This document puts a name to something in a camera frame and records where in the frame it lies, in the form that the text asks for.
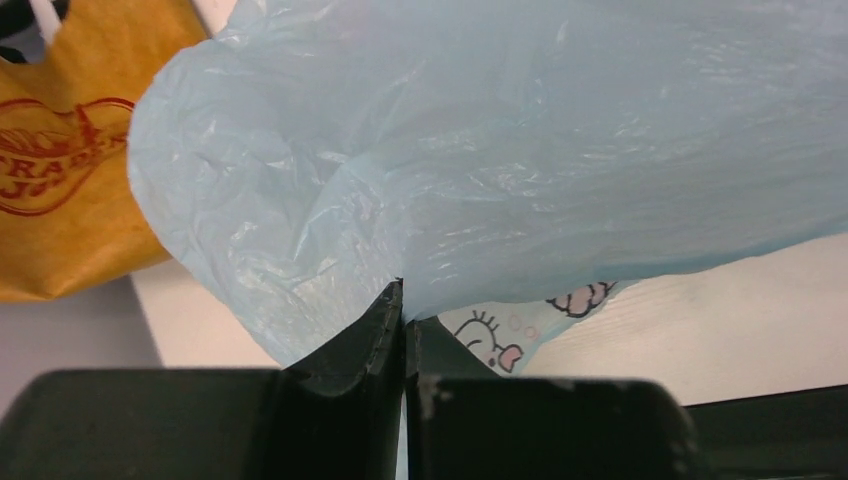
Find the translucent plastic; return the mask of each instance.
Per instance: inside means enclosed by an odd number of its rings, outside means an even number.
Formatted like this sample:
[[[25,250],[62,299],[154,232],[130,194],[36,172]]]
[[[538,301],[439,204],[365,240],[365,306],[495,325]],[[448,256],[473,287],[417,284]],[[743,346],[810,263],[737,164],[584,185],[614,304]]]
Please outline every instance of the translucent plastic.
[[[165,247],[283,364],[848,227],[840,0],[241,0],[130,132]]]

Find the cartoon character print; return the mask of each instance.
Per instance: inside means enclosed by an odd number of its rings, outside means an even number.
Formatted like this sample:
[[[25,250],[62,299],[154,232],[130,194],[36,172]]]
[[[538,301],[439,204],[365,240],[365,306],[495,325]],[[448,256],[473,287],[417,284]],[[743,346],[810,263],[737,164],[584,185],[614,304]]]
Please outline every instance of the cartoon character print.
[[[596,282],[547,302],[571,318],[583,318],[604,303],[616,283]]]
[[[454,336],[490,367],[512,373],[515,364],[524,356],[524,351],[515,344],[506,346],[498,344],[495,331],[500,325],[495,323],[494,316],[490,316],[487,320],[486,312],[478,314],[477,310],[473,310],[471,313],[472,318],[463,323]]]

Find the red logo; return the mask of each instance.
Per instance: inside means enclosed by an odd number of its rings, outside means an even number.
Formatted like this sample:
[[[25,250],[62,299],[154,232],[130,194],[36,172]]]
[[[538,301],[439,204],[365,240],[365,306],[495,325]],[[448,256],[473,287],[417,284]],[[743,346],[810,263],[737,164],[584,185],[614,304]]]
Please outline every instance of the red logo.
[[[133,107],[120,98],[70,112],[33,99],[0,103],[0,210],[32,217],[62,206],[103,160],[126,148]]]

